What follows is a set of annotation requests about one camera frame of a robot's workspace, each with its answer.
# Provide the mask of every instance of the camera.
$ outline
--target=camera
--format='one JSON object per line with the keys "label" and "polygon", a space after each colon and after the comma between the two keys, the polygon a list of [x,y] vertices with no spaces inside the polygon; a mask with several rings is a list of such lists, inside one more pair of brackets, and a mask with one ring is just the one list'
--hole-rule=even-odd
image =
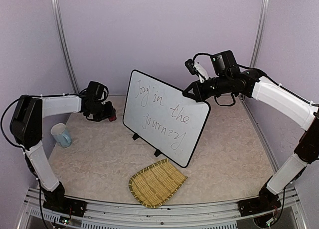
{"label": "camera", "polygon": [[235,77],[240,73],[239,66],[232,51],[224,51],[210,56],[217,76]]}

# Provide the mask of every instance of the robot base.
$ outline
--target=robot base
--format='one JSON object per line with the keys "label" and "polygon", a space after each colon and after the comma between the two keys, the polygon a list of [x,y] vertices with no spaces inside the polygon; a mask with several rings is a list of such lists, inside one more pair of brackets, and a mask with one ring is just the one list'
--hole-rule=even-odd
{"label": "robot base", "polygon": [[261,206],[262,202],[260,197],[241,200],[238,202],[239,212],[242,217],[250,216],[258,213],[264,213],[268,211],[272,211],[275,207],[280,208],[281,203],[280,200],[273,200],[271,204],[267,206]]}
{"label": "robot base", "polygon": [[87,203],[77,199],[66,198],[64,196],[65,190],[62,183],[52,192],[46,191],[45,189],[42,190],[45,197],[43,208],[58,213],[83,217]]}

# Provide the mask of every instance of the black cable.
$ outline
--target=black cable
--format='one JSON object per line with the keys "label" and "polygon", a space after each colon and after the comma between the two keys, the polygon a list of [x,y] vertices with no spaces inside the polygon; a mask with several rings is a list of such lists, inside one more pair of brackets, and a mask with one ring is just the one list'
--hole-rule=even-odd
{"label": "black cable", "polygon": [[209,56],[209,57],[213,56],[212,54],[209,54],[209,53],[197,53],[193,57],[193,63],[195,62],[195,59],[197,58],[197,56],[200,56],[200,55],[206,55],[206,56]]}
{"label": "black cable", "polygon": [[83,89],[81,92],[79,92],[79,94],[84,93],[87,90],[87,88]]}
{"label": "black cable", "polygon": [[198,73],[203,79],[205,79],[205,77],[198,70],[196,70],[196,73]]}
{"label": "black cable", "polygon": [[276,81],[274,81],[271,77],[269,77],[264,71],[262,71],[261,69],[258,69],[258,68],[251,68],[251,67],[247,67],[247,66],[243,66],[243,65],[240,65],[238,64],[239,67],[241,68],[245,68],[245,69],[255,69],[255,70],[258,70],[260,73],[262,73],[266,78],[268,78],[270,81],[272,81],[274,84],[276,84],[277,86],[279,86],[280,88],[284,89],[285,91],[287,91],[288,93],[292,94],[293,96],[295,96],[296,98],[300,99],[301,101],[311,105],[311,106],[314,106],[314,107],[319,107],[319,104],[311,104],[311,102],[307,101],[306,99],[300,97],[299,95],[295,94],[294,92],[290,91],[289,89],[279,85],[279,83],[277,83]]}
{"label": "black cable", "polygon": [[272,223],[272,224],[270,225],[271,227],[279,221],[279,219],[280,219],[281,215],[283,214],[283,211],[284,211],[284,205],[285,205],[285,194],[286,194],[286,188],[284,188],[284,194],[283,194],[283,205],[282,205],[282,207],[281,207],[281,211],[280,211],[279,217],[275,220],[275,222],[274,222],[274,223]]}
{"label": "black cable", "polygon": [[228,80],[234,80],[232,77],[230,77],[230,76],[228,75],[228,71],[230,71],[230,68],[226,68],[226,70],[225,70],[225,76],[226,76],[226,78],[227,78]]}
{"label": "black cable", "polygon": [[68,96],[68,95],[71,95],[69,93],[67,94],[54,94],[54,95],[26,95],[26,96],[22,96],[16,100],[14,100],[12,103],[9,104],[9,106],[4,110],[2,116],[1,116],[1,120],[0,120],[0,128],[1,128],[1,132],[2,132],[2,135],[4,136],[4,138],[14,147],[16,148],[22,148],[23,151],[24,151],[24,147],[23,146],[20,146],[20,145],[17,145],[17,144],[14,144],[8,137],[7,135],[5,134],[4,132],[4,129],[3,129],[3,119],[4,119],[4,116],[5,114],[7,113],[7,111],[10,109],[10,107],[12,107],[12,105],[14,105],[17,101],[19,101],[20,99],[23,99],[23,98],[27,98],[27,97],[32,97],[32,98],[48,98],[48,97],[62,97],[62,96]]}
{"label": "black cable", "polygon": [[48,226],[47,226],[46,223],[45,223],[45,219],[44,219],[43,211],[42,211],[42,202],[41,202],[42,186],[41,186],[41,181],[40,181],[39,178],[38,178],[38,182],[39,182],[39,188],[40,188],[40,192],[39,192],[40,213],[41,213],[42,221],[43,221],[43,224],[44,224],[45,228],[46,228],[46,229],[49,229]]}
{"label": "black cable", "polygon": [[100,99],[100,100],[97,100],[97,102],[103,102],[103,101],[105,101],[105,100],[109,97],[109,89],[108,89],[108,87],[104,85],[104,88],[105,88],[105,90],[106,90],[106,92],[103,91],[104,98],[102,98],[102,99]]}
{"label": "black cable", "polygon": [[235,99],[235,96],[234,96],[234,94],[230,94],[231,95],[231,98],[233,99],[233,103],[231,103],[231,104],[219,104],[218,102],[217,102],[217,96],[214,96],[214,99],[215,99],[215,102],[217,103],[217,105],[219,105],[219,106],[225,106],[225,107],[232,107],[232,106],[234,106],[235,104],[236,104],[236,99]]}
{"label": "black cable", "polygon": [[3,112],[2,116],[1,116],[1,120],[0,120],[0,127],[1,127],[1,132],[4,136],[4,138],[14,147],[16,148],[22,148],[24,150],[24,147],[23,146],[20,146],[20,145],[17,145],[17,144],[14,144],[5,134],[4,130],[3,130],[3,119],[4,119],[4,116],[5,114],[7,113],[7,111],[9,110],[9,108],[14,105],[17,101],[19,101],[21,98],[18,98],[16,100],[14,100],[12,103],[9,104],[9,106],[5,109],[5,111]]}

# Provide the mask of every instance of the red object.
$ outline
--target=red object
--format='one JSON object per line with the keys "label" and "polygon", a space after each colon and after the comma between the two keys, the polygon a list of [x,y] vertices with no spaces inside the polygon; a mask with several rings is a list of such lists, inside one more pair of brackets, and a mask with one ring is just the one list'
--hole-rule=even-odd
{"label": "red object", "polygon": [[112,117],[109,117],[109,121],[112,122],[112,121],[115,121],[116,120],[116,116],[112,116]]}

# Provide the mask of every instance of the woven tray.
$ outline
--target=woven tray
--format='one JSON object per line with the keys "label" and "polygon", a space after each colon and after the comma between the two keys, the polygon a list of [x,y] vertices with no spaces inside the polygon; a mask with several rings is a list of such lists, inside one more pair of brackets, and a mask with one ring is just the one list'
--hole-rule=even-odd
{"label": "woven tray", "polygon": [[163,159],[132,176],[129,188],[143,206],[158,208],[177,192],[186,179],[168,159]]}

